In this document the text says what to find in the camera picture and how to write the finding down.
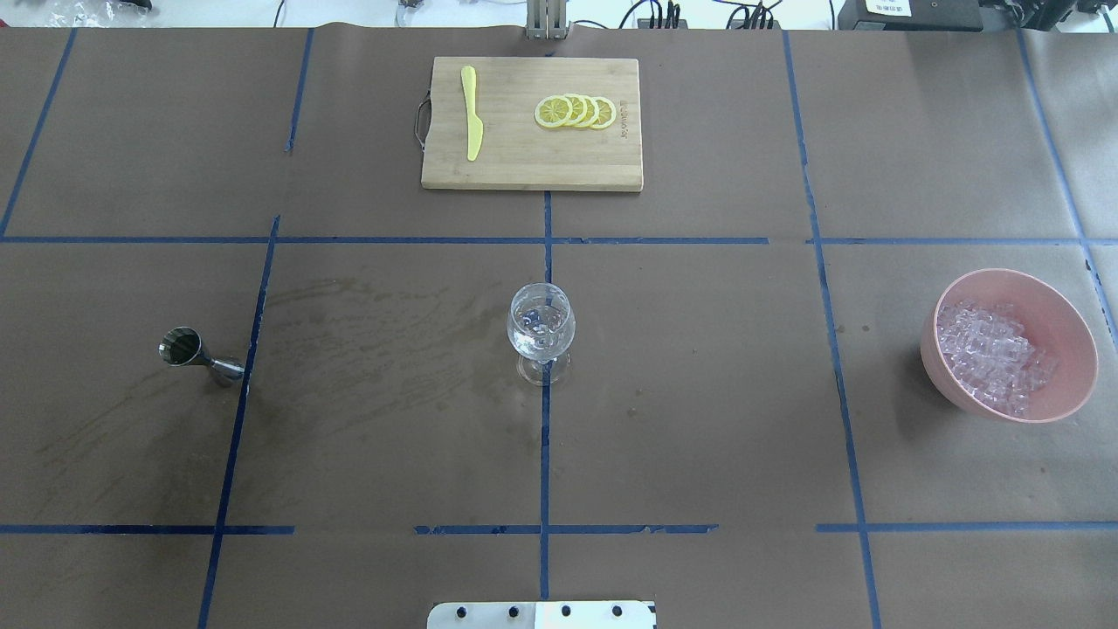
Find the pink bowl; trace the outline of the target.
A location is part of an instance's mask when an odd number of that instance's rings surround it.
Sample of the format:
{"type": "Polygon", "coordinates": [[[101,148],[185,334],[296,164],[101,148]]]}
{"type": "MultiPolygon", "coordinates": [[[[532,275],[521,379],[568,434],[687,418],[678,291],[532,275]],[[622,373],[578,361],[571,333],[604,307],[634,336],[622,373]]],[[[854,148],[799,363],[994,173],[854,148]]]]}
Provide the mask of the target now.
{"type": "Polygon", "coordinates": [[[959,276],[942,290],[921,328],[920,361],[935,389],[961,411],[1018,425],[1054,423],[1077,413],[1093,395],[1099,374],[1095,336],[1076,306],[1045,282],[1011,268],[979,268],[959,276]],[[951,373],[936,334],[942,307],[961,301],[974,301],[979,307],[1011,304],[1031,346],[1055,359],[1050,382],[1030,395],[1021,414],[983,404],[961,378],[951,373]]]}

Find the clear wine glass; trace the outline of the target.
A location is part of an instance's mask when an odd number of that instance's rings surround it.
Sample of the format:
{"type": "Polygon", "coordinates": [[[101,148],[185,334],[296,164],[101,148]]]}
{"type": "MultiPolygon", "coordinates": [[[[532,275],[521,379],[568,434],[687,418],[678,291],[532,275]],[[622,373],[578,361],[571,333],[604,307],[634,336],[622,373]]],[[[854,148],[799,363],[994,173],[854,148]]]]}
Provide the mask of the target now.
{"type": "Polygon", "coordinates": [[[515,292],[506,311],[506,339],[525,381],[538,387],[562,381],[571,365],[575,333],[574,307],[560,287],[538,282],[515,292]]]}

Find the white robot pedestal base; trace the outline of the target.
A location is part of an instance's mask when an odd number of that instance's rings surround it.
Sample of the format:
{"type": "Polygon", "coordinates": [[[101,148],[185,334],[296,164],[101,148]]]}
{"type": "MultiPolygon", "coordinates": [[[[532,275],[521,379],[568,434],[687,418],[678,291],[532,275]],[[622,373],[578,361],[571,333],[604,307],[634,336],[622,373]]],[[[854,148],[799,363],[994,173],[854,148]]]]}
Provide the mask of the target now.
{"type": "Polygon", "coordinates": [[[445,602],[427,628],[656,628],[653,602],[639,600],[445,602]]]}

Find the aluminium frame post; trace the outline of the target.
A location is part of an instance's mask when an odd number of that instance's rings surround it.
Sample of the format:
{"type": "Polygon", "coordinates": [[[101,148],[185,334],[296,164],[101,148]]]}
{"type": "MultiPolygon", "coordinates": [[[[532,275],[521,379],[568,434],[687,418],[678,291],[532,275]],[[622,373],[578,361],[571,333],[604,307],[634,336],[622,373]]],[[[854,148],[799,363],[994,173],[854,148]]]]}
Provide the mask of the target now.
{"type": "Polygon", "coordinates": [[[566,0],[527,0],[528,40],[562,40],[569,34],[566,0]]]}

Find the bamboo cutting board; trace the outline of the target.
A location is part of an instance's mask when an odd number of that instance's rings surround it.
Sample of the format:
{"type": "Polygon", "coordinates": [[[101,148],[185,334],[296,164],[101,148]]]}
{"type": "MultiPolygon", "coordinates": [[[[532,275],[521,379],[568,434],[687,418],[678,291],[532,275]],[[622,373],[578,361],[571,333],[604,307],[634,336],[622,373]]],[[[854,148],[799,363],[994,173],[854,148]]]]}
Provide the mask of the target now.
{"type": "Polygon", "coordinates": [[[432,123],[424,139],[427,190],[639,192],[645,183],[639,120],[639,61],[562,57],[454,57],[432,61],[432,123]],[[466,159],[463,66],[479,72],[484,141],[466,159]],[[546,97],[607,97],[618,108],[609,128],[542,128],[546,97]]]}

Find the yellow plastic knife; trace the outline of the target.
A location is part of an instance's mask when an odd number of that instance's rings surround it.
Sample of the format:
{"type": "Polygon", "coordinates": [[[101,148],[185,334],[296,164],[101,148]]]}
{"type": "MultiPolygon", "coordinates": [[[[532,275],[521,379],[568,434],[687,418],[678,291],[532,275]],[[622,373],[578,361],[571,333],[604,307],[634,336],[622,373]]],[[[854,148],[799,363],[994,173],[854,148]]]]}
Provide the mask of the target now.
{"type": "Polygon", "coordinates": [[[466,159],[479,159],[480,147],[484,141],[484,122],[479,116],[479,72],[474,66],[459,68],[459,85],[462,85],[465,104],[466,123],[466,159]]]}

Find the steel jigger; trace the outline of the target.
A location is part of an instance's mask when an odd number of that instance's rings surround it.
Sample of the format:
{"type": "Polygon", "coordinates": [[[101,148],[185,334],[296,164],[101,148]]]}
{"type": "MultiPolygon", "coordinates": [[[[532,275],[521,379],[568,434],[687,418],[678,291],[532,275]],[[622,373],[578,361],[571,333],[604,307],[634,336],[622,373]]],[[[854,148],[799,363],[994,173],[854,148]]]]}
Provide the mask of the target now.
{"type": "Polygon", "coordinates": [[[203,337],[192,327],[169,330],[157,343],[157,355],[168,366],[203,366],[218,385],[233,385],[243,381],[246,374],[246,366],[236,359],[214,356],[203,337]]]}

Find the clear ice cubes pile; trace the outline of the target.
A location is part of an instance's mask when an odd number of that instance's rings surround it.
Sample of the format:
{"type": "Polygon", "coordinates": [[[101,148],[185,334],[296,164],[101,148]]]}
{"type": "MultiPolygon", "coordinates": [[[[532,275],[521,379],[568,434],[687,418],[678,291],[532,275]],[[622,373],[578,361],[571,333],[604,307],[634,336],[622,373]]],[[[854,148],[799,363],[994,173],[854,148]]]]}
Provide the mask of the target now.
{"type": "Polygon", "coordinates": [[[1026,331],[1010,302],[948,302],[935,314],[935,341],[953,377],[986,409],[1011,418],[1025,417],[1059,366],[1026,331]]]}

